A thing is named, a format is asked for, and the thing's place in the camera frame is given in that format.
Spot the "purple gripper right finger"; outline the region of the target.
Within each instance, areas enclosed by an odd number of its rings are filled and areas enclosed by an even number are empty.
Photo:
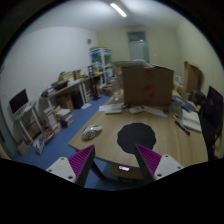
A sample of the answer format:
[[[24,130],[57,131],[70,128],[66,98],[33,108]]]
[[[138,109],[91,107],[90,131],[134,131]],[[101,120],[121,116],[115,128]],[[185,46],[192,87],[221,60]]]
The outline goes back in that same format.
[[[137,144],[134,151],[146,184],[175,173],[183,166],[168,154],[160,155],[144,146]]]

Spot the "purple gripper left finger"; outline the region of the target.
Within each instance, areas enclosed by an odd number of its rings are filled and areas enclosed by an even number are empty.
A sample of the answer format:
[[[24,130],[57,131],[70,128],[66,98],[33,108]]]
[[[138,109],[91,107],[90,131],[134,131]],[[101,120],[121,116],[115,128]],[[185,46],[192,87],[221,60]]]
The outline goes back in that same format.
[[[94,157],[95,146],[91,145],[69,158],[60,157],[46,171],[83,187]]]

